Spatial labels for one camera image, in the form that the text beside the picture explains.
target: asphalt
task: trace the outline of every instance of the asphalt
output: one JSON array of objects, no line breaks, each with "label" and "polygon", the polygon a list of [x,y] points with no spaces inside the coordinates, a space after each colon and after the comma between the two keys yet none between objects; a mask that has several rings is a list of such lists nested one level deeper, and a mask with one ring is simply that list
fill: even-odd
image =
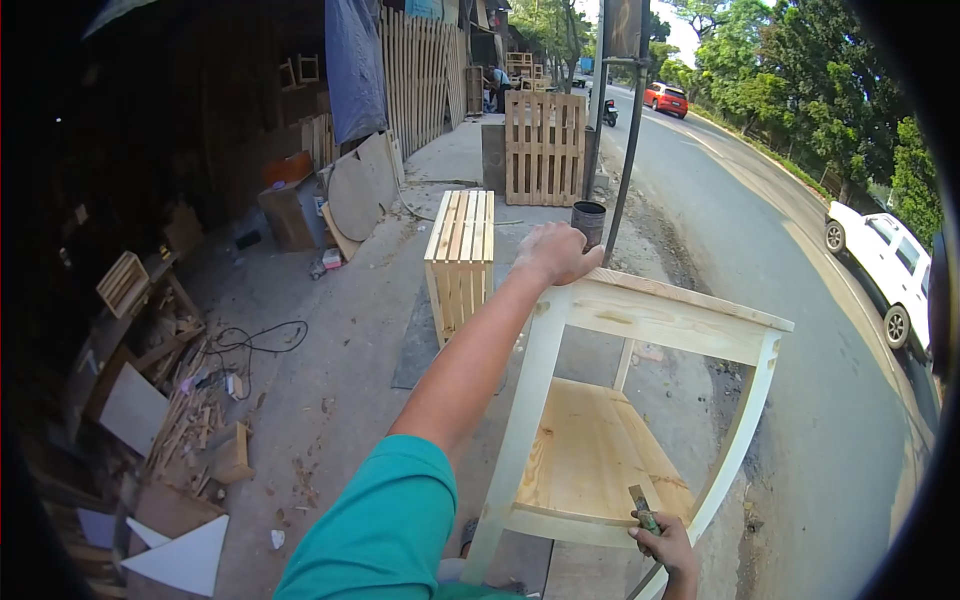
[{"label": "asphalt", "polygon": [[[608,86],[622,164],[633,93]],[[749,145],[643,109],[632,183],[671,222],[710,292],[796,323],[781,347],[751,481],[755,598],[850,598],[884,556],[937,428],[929,371],[882,342],[882,299],[823,243],[826,206]]]}]

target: red car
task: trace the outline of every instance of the red car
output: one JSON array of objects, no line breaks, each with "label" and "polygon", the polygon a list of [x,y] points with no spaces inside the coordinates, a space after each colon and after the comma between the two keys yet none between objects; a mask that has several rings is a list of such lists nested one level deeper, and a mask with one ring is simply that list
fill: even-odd
[{"label": "red car", "polygon": [[643,90],[643,104],[653,110],[672,112],[681,119],[686,117],[686,94],[678,87],[653,82]]}]

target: paint can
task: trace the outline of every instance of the paint can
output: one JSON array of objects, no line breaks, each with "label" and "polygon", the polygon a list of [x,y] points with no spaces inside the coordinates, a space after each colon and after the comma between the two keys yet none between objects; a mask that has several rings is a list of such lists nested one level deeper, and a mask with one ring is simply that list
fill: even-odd
[{"label": "paint can", "polygon": [[607,209],[598,203],[580,201],[574,203],[570,214],[570,226],[579,229],[587,237],[584,254],[603,240],[603,225]]}]

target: teal shirt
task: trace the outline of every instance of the teal shirt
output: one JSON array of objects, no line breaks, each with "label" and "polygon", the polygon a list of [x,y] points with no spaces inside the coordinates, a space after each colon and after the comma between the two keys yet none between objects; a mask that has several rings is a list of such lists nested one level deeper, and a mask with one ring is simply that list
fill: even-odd
[{"label": "teal shirt", "polygon": [[388,436],[300,541],[274,598],[513,596],[437,584],[434,575],[456,513],[457,485],[446,455],[423,438]]}]

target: sidewalk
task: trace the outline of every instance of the sidewalk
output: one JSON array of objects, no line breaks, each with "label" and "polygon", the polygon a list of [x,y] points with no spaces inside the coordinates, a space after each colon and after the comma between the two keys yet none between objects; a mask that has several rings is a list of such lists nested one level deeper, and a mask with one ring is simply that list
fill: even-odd
[{"label": "sidewalk", "polygon": [[[425,215],[437,212],[443,193],[464,189],[466,183],[482,180],[481,123],[502,122],[502,115],[469,119],[454,132],[434,140],[410,156],[405,164],[407,181],[403,197]],[[614,191],[608,192],[613,198]],[[636,275],[670,281],[657,245],[641,237],[637,222],[644,207],[640,201],[628,206],[619,233],[614,268]],[[569,208],[507,206],[497,197],[496,221],[523,220],[518,225],[498,226],[494,263],[502,271],[512,263],[516,246],[532,225],[568,221]],[[210,331],[241,326],[250,333],[265,326],[304,319],[309,334],[294,351],[270,355],[256,353],[251,400],[233,407],[234,416],[247,412],[253,437],[250,463],[256,469],[251,481],[233,484],[225,502],[230,525],[218,571],[216,598],[269,597],[284,566],[309,527],[334,502],[367,454],[382,439],[409,395],[391,388],[415,298],[423,281],[423,253],[432,223],[415,219],[395,202],[373,235],[363,243],[353,260],[319,281],[306,276],[315,257],[302,254],[271,254],[264,246],[257,258],[248,258],[227,277],[230,294],[215,298],[210,277],[196,273],[186,286],[203,290],[195,296],[208,310]],[[282,265],[289,284],[279,284],[276,273]],[[228,311],[229,305],[243,309]],[[227,314],[218,319],[217,315]],[[620,340],[613,336],[569,328],[564,334],[557,364],[558,376],[587,383],[610,385],[620,354]],[[624,393],[671,456],[684,479],[697,492],[706,481],[708,465],[717,454],[718,431],[713,399],[723,397],[711,380],[706,359],[667,349],[638,344],[635,365],[627,377]],[[588,370],[590,364],[603,369]],[[505,385],[473,436],[473,443],[457,469],[459,506],[454,533],[444,549],[445,557],[460,551],[464,522],[479,516],[492,478],[513,400],[522,351],[515,352],[507,367]],[[737,546],[743,533],[744,480],[739,477],[714,524],[698,544],[702,562],[702,597],[731,598],[737,589]],[[314,501],[305,494],[316,490]],[[306,507],[302,510],[295,507]],[[286,542],[279,550],[271,546],[271,529],[282,529]],[[582,574],[578,588],[559,585],[546,597],[618,597],[639,580],[640,555],[558,542],[564,555]],[[531,592],[544,592],[550,566],[552,540],[506,532],[488,576],[492,585],[523,581]],[[605,558],[621,565],[622,577],[597,577],[596,561]],[[147,580],[131,583],[131,598],[175,598],[175,590]]]}]

